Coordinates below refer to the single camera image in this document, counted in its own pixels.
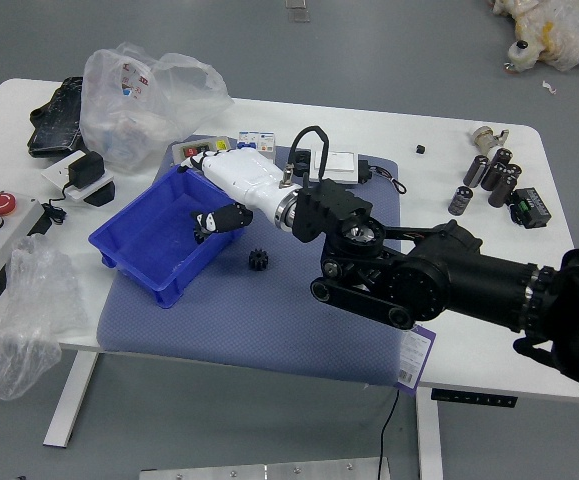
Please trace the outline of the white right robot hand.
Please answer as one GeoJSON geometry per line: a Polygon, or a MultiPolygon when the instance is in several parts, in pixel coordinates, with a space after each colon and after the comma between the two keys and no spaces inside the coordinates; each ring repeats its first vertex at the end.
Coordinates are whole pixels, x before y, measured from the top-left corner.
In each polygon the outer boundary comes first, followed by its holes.
{"type": "Polygon", "coordinates": [[[292,181],[293,166],[280,169],[253,148],[206,151],[181,162],[193,167],[228,195],[233,203],[210,213],[195,212],[197,228],[207,236],[251,223],[259,210],[277,228],[289,231],[300,186],[292,181]]]}

